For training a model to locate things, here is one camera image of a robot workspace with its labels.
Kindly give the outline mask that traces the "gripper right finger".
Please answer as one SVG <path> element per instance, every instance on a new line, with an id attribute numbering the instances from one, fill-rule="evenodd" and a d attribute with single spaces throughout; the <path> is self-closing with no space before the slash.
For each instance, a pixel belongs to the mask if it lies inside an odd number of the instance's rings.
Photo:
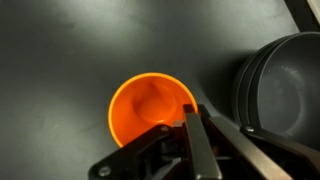
<path id="1" fill-rule="evenodd" d="M 223 180 L 293 179 L 231 122 L 211 117 L 204 105 L 198 109 Z"/>

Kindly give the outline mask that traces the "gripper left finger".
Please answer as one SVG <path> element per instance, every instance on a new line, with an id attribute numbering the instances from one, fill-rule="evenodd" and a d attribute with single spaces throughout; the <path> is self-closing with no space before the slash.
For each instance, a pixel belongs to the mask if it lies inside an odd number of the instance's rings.
<path id="1" fill-rule="evenodd" d="M 184 105 L 185 127 L 188 136 L 195 180 L 221 180 L 222 173 L 212 151 L 201 116 L 192 105 Z"/>

